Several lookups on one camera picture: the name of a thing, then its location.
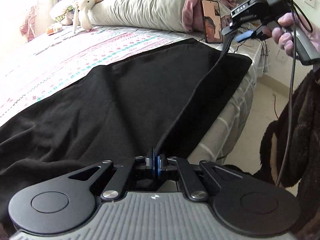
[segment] smartphone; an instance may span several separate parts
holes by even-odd
[[[222,28],[219,3],[201,0],[202,18],[206,43],[222,43]]]

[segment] pink blanket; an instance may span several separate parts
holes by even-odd
[[[227,8],[232,9],[236,0],[219,0]],[[182,22],[187,32],[191,31],[203,31],[203,19],[201,11],[201,0],[186,0],[182,11]],[[230,15],[221,18],[222,28],[230,23]]]

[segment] logo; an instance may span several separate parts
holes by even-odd
[[[159,195],[155,194],[151,196],[152,199],[157,200],[158,198],[161,198]]]
[[[241,6],[240,8],[237,9],[237,12],[242,11],[245,8],[245,4],[243,6]]]

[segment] light switch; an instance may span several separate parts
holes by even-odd
[[[304,0],[304,2],[313,8],[316,6],[316,0]]]

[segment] brown fuzzy fabric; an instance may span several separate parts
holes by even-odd
[[[296,234],[316,218],[320,205],[320,86],[316,80],[318,77],[311,71],[294,92],[292,142],[281,178],[284,187],[292,187],[301,180],[297,194],[301,215],[292,228],[292,232]],[[287,133],[288,105],[279,120],[272,122],[264,134],[260,145],[261,169],[254,177],[275,183],[284,157]],[[308,232],[312,232],[314,236],[319,230],[320,222],[317,221],[313,221],[312,228],[308,228]],[[309,239],[307,234],[306,231],[300,233],[300,239]]]
[[[0,240],[8,240],[8,239],[9,239],[8,235],[4,231],[2,224],[0,224]]]

